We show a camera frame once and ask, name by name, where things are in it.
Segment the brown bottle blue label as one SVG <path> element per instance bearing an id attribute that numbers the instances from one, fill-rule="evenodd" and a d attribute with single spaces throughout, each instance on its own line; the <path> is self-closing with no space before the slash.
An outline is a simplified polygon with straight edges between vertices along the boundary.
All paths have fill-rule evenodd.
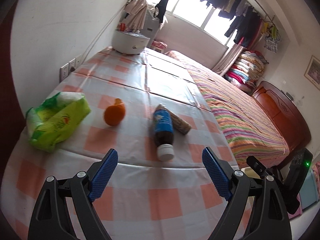
<path id="1" fill-rule="evenodd" d="M 157 158 L 171 161 L 174 158 L 174 130 L 169 111 L 161 106 L 153 113 L 153 130 Z"/>

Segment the orange fruit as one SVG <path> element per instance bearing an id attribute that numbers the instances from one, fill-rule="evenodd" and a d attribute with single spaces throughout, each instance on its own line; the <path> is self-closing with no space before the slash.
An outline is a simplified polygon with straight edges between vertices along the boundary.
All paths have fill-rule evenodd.
<path id="1" fill-rule="evenodd" d="M 114 104 L 110 105 L 104 111 L 104 121 L 109 126 L 117 126 L 124 119 L 126 108 L 121 99 L 116 98 Z"/>

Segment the cream plastic trash bin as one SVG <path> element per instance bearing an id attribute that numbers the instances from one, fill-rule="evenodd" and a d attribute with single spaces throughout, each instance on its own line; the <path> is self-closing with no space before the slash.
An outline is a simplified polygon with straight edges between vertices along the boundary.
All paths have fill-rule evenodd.
<path id="1" fill-rule="evenodd" d="M 241 171 L 244 172 L 244 174 L 249 178 L 260 178 L 259 175 L 250 167 L 242 168 Z"/>

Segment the striped bed sheet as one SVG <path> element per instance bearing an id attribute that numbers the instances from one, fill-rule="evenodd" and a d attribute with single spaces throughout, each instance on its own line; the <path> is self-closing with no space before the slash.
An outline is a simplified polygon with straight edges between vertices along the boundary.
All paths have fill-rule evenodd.
<path id="1" fill-rule="evenodd" d="M 246 167 L 250 155 L 266 167 L 279 165 L 289 156 L 285 139 L 251 96 L 178 51 L 171 50 L 166 55 L 179 61 L 189 72 L 240 168 Z"/>

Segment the red wooden headboard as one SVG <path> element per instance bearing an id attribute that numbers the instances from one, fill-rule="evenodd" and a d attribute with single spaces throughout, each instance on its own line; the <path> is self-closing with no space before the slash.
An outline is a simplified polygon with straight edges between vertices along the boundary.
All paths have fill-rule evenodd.
<path id="1" fill-rule="evenodd" d="M 290 152 L 305 148 L 311 141 L 310 129 L 304 117 L 295 104 L 276 86 L 262 81 L 252 97 L 273 122 Z"/>

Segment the stack of folded quilts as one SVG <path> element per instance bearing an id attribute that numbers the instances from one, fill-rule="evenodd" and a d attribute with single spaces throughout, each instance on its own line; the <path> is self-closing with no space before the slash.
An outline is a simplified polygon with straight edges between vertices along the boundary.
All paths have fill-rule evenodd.
<path id="1" fill-rule="evenodd" d="M 261 52 L 247 50 L 238 56 L 223 77 L 246 94 L 252 94 L 266 64 L 268 62 Z"/>

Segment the pink checkered tablecloth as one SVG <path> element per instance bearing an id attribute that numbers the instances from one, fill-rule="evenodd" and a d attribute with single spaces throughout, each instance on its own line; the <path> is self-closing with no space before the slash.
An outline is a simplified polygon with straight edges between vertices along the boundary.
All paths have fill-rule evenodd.
<path id="1" fill-rule="evenodd" d="M 153 52 L 122 56 L 105 49 L 81 65 L 56 88 L 82 92 L 91 112 L 52 153 L 35 149 L 23 130 L 10 156 L 1 187 L 1 210 L 21 239 L 44 180 L 70 178 L 87 170 L 114 148 L 118 165 L 94 207 L 113 239 L 207 239 L 226 201 L 202 164 L 210 147 L 237 168 L 213 113 L 188 71 Z M 117 126 L 104 111 L 119 98 L 126 114 Z M 152 114 L 163 104 L 191 124 L 174 133 L 174 158 L 157 159 Z"/>

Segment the hanging clothes on rod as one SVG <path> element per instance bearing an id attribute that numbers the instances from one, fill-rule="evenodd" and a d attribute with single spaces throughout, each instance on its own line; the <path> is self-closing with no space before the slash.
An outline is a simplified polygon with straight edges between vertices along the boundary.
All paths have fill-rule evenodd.
<path id="1" fill-rule="evenodd" d="M 278 52 L 281 42 L 279 30 L 271 22 L 264 20 L 261 14 L 248 2 L 248 0 L 201 0 L 206 6 L 219 9 L 218 16 L 228 19 L 231 24 L 225 32 L 225 37 L 236 33 L 233 42 L 244 48 L 251 48 L 261 35 L 264 36 L 264 47 Z"/>

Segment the grey standing appliance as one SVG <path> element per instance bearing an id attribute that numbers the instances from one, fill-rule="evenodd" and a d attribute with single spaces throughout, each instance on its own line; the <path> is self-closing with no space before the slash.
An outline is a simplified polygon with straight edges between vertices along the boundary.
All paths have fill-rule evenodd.
<path id="1" fill-rule="evenodd" d="M 147 47 L 151 48 L 152 42 L 154 41 L 160 28 L 159 18 L 154 18 L 148 11 L 146 13 L 145 22 L 143 29 L 140 30 L 140 33 L 150 40 Z"/>

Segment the white round container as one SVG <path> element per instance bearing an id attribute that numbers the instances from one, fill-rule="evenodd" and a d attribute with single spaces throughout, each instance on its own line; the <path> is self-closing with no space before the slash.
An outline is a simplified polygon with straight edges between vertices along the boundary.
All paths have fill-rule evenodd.
<path id="1" fill-rule="evenodd" d="M 137 55 L 144 51 L 149 38 L 140 33 L 116 30 L 112 37 L 111 46 L 114 50 L 127 55 Z"/>

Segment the pink tied curtain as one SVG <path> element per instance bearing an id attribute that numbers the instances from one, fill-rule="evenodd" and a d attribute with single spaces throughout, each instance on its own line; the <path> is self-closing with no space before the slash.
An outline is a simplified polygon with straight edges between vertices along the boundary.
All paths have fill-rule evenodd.
<path id="1" fill-rule="evenodd" d="M 130 32 L 137 32 L 143 29 L 146 12 L 146 0 L 129 0 L 124 8 L 126 16 L 122 20 L 125 24 L 125 30 Z"/>

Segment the framed wall picture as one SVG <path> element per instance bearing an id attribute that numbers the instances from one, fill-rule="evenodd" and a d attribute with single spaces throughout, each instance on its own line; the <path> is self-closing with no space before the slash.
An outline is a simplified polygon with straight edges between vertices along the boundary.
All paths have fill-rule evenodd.
<path id="1" fill-rule="evenodd" d="M 320 61 L 312 55 L 304 76 L 319 90 L 320 88 Z"/>

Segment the white wall socket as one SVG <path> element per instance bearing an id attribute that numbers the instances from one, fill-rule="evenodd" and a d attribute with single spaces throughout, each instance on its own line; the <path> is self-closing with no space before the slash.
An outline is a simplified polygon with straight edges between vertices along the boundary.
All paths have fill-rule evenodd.
<path id="1" fill-rule="evenodd" d="M 69 74 L 80 66 L 82 55 L 78 55 L 60 68 L 59 82 L 62 82 Z"/>

